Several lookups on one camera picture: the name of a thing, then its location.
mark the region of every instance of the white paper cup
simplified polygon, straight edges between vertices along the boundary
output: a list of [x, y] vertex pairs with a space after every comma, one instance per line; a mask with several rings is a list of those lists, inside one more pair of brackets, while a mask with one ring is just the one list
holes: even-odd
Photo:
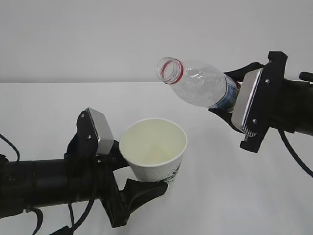
[[187, 148], [187, 135], [170, 120], [148, 118], [127, 128], [119, 148], [139, 181], [170, 183]]

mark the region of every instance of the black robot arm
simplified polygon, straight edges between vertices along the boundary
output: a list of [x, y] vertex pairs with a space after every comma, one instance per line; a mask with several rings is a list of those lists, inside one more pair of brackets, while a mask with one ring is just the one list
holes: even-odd
[[24, 210], [89, 201], [89, 209], [80, 220], [71, 228], [65, 226], [53, 233], [72, 234], [88, 215], [94, 199], [99, 199], [113, 228], [126, 225], [134, 210], [163, 195], [168, 185], [128, 179], [119, 190], [113, 171], [128, 163], [118, 145], [104, 115], [88, 108], [78, 117], [77, 133], [63, 159], [9, 162], [2, 156], [0, 218]]
[[302, 72], [302, 81], [284, 78], [287, 55], [270, 51], [266, 65], [251, 63], [225, 74], [241, 83], [232, 113], [209, 109], [232, 129], [246, 135], [240, 148], [258, 152], [268, 129], [313, 135], [313, 74]]

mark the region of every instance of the white table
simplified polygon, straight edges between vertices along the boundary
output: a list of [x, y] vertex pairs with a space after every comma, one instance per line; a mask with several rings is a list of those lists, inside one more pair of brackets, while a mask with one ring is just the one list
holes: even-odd
[[[105, 114], [114, 137], [133, 122], [168, 118], [189, 138], [176, 180], [167, 193], [136, 210], [125, 227], [112, 229], [97, 200], [76, 235], [278, 235], [313, 233], [313, 180], [291, 158], [277, 131], [260, 152], [239, 148], [243, 135], [206, 109], [189, 105], [161, 83], [1, 84], [0, 132], [20, 150], [21, 160], [59, 159], [76, 132], [79, 113], [92, 107]], [[288, 135], [302, 159], [313, 166], [311, 137]], [[0, 142], [0, 152], [15, 160]], [[134, 179], [116, 173], [123, 188]], [[74, 204], [77, 219], [86, 202]], [[66, 205], [43, 208], [39, 235], [70, 224]], [[0, 220], [0, 233], [27, 235], [34, 214]]]

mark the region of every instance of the bottle neck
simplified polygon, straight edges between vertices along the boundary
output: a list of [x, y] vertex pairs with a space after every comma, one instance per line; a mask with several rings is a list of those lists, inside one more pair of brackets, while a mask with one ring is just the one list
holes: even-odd
[[165, 57], [156, 67], [156, 75], [162, 82], [170, 85], [178, 83], [183, 75], [184, 67], [180, 60]]

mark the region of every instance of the plastic bottle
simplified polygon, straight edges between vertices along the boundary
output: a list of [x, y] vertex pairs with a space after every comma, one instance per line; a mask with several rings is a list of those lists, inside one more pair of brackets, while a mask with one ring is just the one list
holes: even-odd
[[172, 86], [184, 101], [206, 108], [232, 112], [240, 85], [215, 67], [199, 61], [161, 59], [156, 68], [157, 77]]

